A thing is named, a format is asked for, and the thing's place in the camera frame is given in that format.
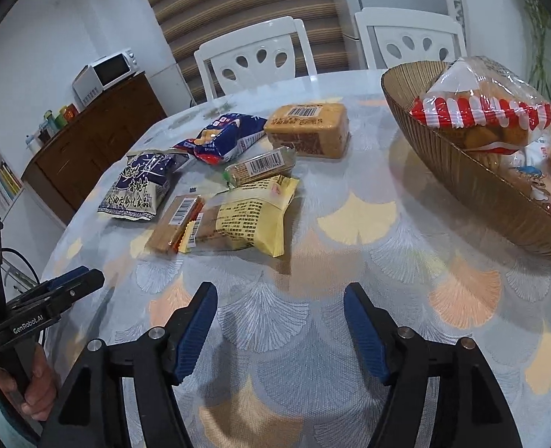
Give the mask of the left hand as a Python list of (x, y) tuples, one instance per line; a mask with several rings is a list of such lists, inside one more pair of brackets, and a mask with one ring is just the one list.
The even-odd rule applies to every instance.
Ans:
[[(11, 392), (17, 391), (16, 381), (9, 373), (0, 368), (0, 389), (9, 398)], [(34, 421), (45, 422), (58, 394), (58, 376), (49, 364), (41, 344), (35, 345), (31, 363), (31, 383), (24, 394), (21, 412)]]

